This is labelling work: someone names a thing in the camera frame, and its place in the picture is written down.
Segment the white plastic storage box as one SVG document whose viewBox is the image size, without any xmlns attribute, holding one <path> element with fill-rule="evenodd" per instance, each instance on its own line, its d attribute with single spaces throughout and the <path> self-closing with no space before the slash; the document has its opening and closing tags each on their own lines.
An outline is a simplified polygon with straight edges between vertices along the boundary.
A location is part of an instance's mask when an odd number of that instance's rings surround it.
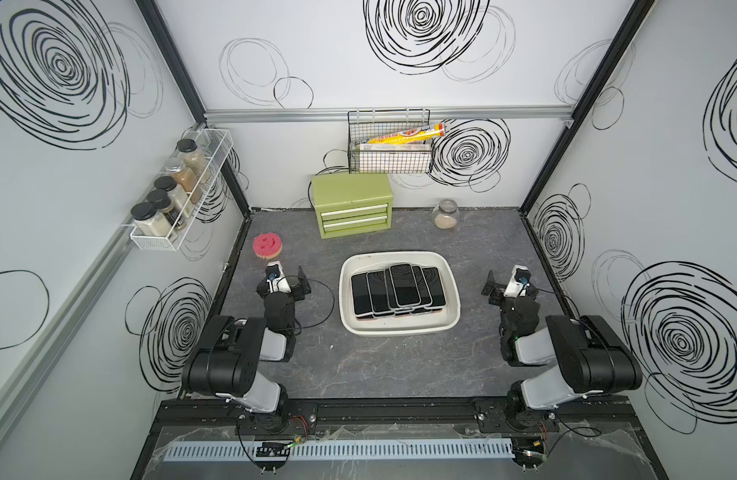
<svg viewBox="0 0 737 480">
<path fill-rule="evenodd" d="M 408 336 L 446 331 L 461 317 L 452 269 L 428 251 L 352 256 L 340 272 L 340 319 L 360 336 Z"/>
</svg>

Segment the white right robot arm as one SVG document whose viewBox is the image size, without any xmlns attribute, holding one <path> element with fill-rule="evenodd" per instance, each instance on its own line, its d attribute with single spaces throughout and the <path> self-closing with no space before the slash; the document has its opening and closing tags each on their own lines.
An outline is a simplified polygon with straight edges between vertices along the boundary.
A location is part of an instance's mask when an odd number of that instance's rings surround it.
<svg viewBox="0 0 737 480">
<path fill-rule="evenodd" d="M 641 387 L 637 358 L 598 315 L 549 315 L 540 326 L 538 288 L 530 270 L 516 265 L 506 284 L 490 271 L 482 289 L 500 310 L 500 352 L 513 367 L 549 369 L 515 382 L 504 409 L 510 427 L 526 431 L 537 414 L 590 396 Z"/>
</svg>

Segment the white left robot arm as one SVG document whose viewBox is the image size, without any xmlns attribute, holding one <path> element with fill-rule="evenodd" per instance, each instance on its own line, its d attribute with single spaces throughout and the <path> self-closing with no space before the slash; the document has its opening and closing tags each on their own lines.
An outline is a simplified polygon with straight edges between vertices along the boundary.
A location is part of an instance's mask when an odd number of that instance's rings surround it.
<svg viewBox="0 0 737 480">
<path fill-rule="evenodd" d="M 312 292 L 302 272 L 282 281 L 286 286 L 274 286 L 266 294 L 261 316 L 212 316 L 180 376 L 182 390 L 240 406 L 240 420 L 262 425 L 270 433 L 286 431 L 292 414 L 286 409 L 286 387 L 268 379 L 258 366 L 292 359 L 302 330 L 296 302 Z"/>
</svg>

